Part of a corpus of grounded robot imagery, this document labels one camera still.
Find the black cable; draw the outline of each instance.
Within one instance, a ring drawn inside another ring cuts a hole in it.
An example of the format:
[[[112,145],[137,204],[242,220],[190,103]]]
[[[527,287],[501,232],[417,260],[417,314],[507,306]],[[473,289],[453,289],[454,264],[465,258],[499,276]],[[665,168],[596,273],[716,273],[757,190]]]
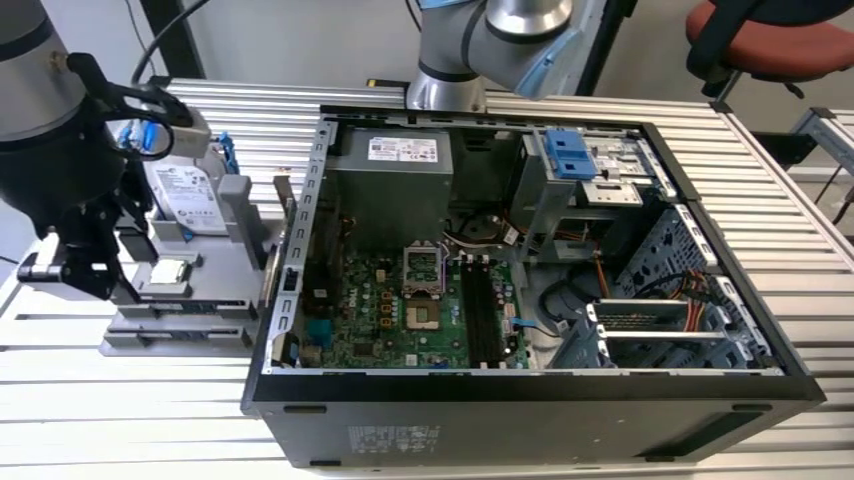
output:
[[[848,211],[849,206],[851,206],[851,202],[845,200],[845,202],[841,204],[841,208],[839,208],[839,213],[836,213],[836,216],[832,219],[833,225],[837,225],[839,222],[841,221],[841,217],[844,217],[844,213]]]
[[[405,9],[409,11],[409,18],[412,19],[414,28],[417,28],[417,31],[420,32],[421,24],[417,22],[417,17],[414,16],[414,10],[412,10],[412,4],[409,3],[409,0],[402,0],[402,2],[405,3]]]
[[[519,325],[519,324],[516,324],[516,327],[519,327],[519,328],[532,328],[533,330],[536,330],[539,333],[541,333],[543,335],[545,335],[549,338],[560,338],[560,335],[555,335],[553,333],[547,332],[545,330],[539,328],[536,325]]]
[[[640,290],[637,290],[635,292],[635,295],[632,298],[645,298],[641,295],[644,293],[647,293],[651,289],[653,289],[655,287],[657,287],[659,285],[665,284],[667,282],[672,282],[673,280],[681,280],[684,277],[687,277],[691,273],[689,272],[679,272],[679,273],[673,273],[669,275],[665,275],[663,277],[660,277],[656,280],[652,280],[649,283],[647,283]]]
[[[128,7],[128,16],[130,17],[130,25],[133,25],[133,33],[136,34],[136,41],[138,42],[138,48],[145,52],[145,42],[138,34],[138,26],[136,25],[136,17],[133,16],[133,7],[130,7],[130,0],[124,0],[124,5]],[[148,66],[150,67],[152,75],[157,75],[157,69],[154,68],[154,62],[150,57],[148,58]]]
[[[209,1],[210,0],[197,0],[196,3],[193,3],[189,6],[189,8],[184,10],[180,13],[180,15],[177,15],[172,19],[172,21],[166,24],[166,26],[162,27],[162,30],[160,30],[160,33],[157,33],[157,36],[154,37],[150,44],[148,45],[148,48],[142,52],[142,56],[140,57],[138,62],[136,63],[136,68],[133,69],[133,75],[130,75],[132,85],[138,84],[138,79],[142,76],[142,70],[145,70],[145,63],[150,59],[150,56],[154,54],[154,50],[160,47],[160,42],[162,41],[162,37],[165,36],[165,34],[169,33],[169,30],[172,30],[172,27],[174,27],[174,25],[181,23],[189,17],[189,15],[196,13],[196,10],[204,7],[205,3],[208,3]]]
[[[820,201],[821,197],[824,196],[824,192],[827,191],[827,188],[829,187],[829,184],[832,183],[832,181],[836,179],[836,175],[839,175],[840,171],[841,171],[841,165],[839,165],[839,167],[836,167],[836,171],[832,172],[832,175],[829,176],[829,180],[827,180],[827,183],[824,184],[824,187],[821,188],[821,191],[817,193],[817,197],[815,197],[815,201],[812,202],[815,205],[817,205],[817,202]]]
[[[579,268],[581,268],[583,266],[591,266],[591,264],[588,263],[577,263],[575,265],[572,265],[567,271],[565,271],[565,275],[563,276],[563,278],[560,280],[557,280],[555,283],[552,283],[551,285],[548,285],[543,291],[539,294],[539,297],[536,298],[536,307],[539,308],[539,311],[541,312],[543,316],[551,320],[552,322],[557,323],[561,322],[564,320],[571,320],[568,318],[563,318],[563,316],[560,315],[555,315],[553,313],[551,313],[551,311],[548,310],[548,297],[551,295],[553,295],[555,293],[557,293],[563,288],[567,288],[569,290],[569,293],[572,293],[572,295],[575,295],[575,297],[583,302],[583,303],[589,303],[593,300],[597,300],[599,297],[596,297],[595,295],[591,295],[589,293],[584,292],[580,287],[577,285],[575,285],[573,279],[576,277],[576,273]],[[563,301],[563,304],[567,306],[567,309],[569,311],[572,311],[568,303],[565,302],[565,299],[563,298],[563,296],[560,296],[560,300]]]

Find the chair leg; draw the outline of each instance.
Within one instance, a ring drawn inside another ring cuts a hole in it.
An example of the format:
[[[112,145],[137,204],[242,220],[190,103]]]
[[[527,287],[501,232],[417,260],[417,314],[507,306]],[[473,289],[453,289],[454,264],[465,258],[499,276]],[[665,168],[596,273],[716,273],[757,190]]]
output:
[[[717,96],[715,97],[715,102],[724,102],[725,101],[725,97],[729,96],[729,92],[732,91],[732,88],[735,87],[735,82],[737,82],[737,79],[740,77],[741,77],[740,70],[735,70],[732,72],[732,75],[729,75],[729,79],[725,81],[725,85],[723,86],[723,90],[720,90],[720,93],[717,93]]]

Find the white wall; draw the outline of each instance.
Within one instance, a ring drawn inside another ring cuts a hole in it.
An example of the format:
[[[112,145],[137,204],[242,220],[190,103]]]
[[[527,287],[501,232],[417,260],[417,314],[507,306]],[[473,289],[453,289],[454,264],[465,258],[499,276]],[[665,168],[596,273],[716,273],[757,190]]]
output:
[[[189,24],[214,80],[362,87],[368,78],[408,81],[417,72],[402,0],[214,0]]]
[[[136,17],[142,42],[152,40],[150,28],[137,0],[128,0]],[[142,48],[133,34],[124,0],[41,0],[53,27],[68,51],[94,55],[110,82],[126,84]],[[165,73],[160,54],[153,56],[154,68]],[[148,78],[146,68],[142,79]]]

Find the red office chair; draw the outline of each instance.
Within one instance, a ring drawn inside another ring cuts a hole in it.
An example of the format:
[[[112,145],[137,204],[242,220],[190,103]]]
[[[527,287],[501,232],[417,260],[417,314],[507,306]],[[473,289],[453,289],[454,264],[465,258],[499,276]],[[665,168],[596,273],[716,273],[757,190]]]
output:
[[[854,0],[705,0],[691,11],[689,72],[704,80],[703,94],[723,101],[741,73],[793,85],[854,66],[854,33],[825,21]]]

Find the aluminum extrusion table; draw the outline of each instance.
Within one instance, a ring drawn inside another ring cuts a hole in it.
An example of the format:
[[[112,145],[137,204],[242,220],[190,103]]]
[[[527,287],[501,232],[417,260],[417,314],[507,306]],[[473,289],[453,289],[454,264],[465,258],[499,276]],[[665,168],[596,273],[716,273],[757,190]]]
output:
[[[318,104],[398,107],[398,89],[321,89],[174,80],[228,131],[252,200],[280,215],[272,177],[298,181]],[[731,114],[703,103],[489,93],[496,114],[652,122],[828,401],[696,465],[330,470],[330,477],[847,479],[854,477],[854,249]],[[113,314],[7,281],[0,292],[0,477],[302,478],[238,399],[248,360],[102,358]],[[19,465],[3,469],[3,466]]]

